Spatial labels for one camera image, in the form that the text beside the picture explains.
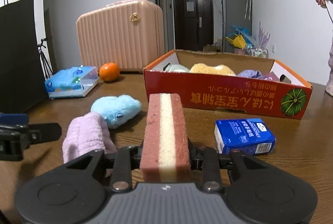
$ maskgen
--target wooden table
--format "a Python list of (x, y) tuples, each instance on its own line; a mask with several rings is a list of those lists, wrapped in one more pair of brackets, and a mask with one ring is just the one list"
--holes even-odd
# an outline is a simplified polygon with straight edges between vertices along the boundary
[[(328, 224), (333, 223), (333, 98), (325, 93), (324, 86), (314, 84), (313, 87), (302, 120), (262, 116), (277, 143), (271, 154), (260, 158), (312, 184), (318, 193), (318, 207), (311, 223)], [(0, 209), (13, 224), (20, 223), (13, 206), (16, 187), (62, 164), (61, 146), (71, 120), (88, 113), (97, 98), (121, 94), (140, 100), (142, 111), (125, 125), (110, 130), (111, 137), (118, 147), (139, 145), (144, 137), (148, 110), (144, 78), (140, 74), (123, 75), (115, 83), (100, 83), (85, 98), (47, 100), (29, 111), (31, 123), (58, 122), (63, 135), (57, 142), (32, 146), (25, 151), (21, 162), (0, 162)], [(189, 108), (184, 108), (184, 115), (193, 144), (210, 147), (215, 147), (217, 119), (257, 117)], [(134, 182), (142, 181), (140, 171), (133, 171), (132, 175)]]

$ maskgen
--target orange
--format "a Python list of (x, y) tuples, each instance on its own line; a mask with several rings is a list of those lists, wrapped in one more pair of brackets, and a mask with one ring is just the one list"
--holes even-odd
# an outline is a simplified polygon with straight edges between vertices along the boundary
[(99, 69), (99, 76), (105, 82), (111, 82), (119, 78), (120, 69), (115, 63), (106, 63)]

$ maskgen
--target cardboard box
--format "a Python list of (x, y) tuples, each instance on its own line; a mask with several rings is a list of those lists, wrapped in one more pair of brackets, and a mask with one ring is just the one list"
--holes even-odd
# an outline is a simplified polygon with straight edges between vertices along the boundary
[[(209, 66), (224, 64), (236, 74), (245, 69), (270, 72), (287, 77), (291, 84), (210, 74), (168, 73), (163, 68), (196, 63)], [(205, 53), (172, 50), (144, 68), (147, 97), (151, 93), (178, 93), (186, 108), (232, 109), (248, 114), (301, 119), (312, 93), (312, 86), (300, 75), (274, 59), (230, 53)]]
[(203, 52), (220, 52), (220, 47), (211, 46), (211, 47), (204, 47)]

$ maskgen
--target purple cloth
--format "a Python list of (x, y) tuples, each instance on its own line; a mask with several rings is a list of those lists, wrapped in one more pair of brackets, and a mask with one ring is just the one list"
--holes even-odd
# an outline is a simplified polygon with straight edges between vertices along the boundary
[(262, 74), (260, 71), (258, 70), (244, 70), (242, 72), (240, 72), (237, 77), (241, 77), (241, 78), (257, 78), (257, 79), (261, 79)]
[(64, 164), (96, 149), (103, 149), (105, 153), (117, 151), (106, 121), (95, 112), (71, 121), (62, 149)]
[(280, 82), (279, 78), (274, 74), (274, 72), (269, 73), (268, 76), (262, 76), (261, 79)]

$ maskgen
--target yellow bag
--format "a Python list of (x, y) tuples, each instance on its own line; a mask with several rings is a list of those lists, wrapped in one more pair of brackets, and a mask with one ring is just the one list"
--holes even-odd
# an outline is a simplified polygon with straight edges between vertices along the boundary
[(234, 47), (243, 50), (246, 47), (246, 41), (244, 40), (242, 35), (235, 34), (235, 36), (236, 36), (235, 39), (231, 39), (229, 37), (226, 37), (225, 39), (227, 39)]

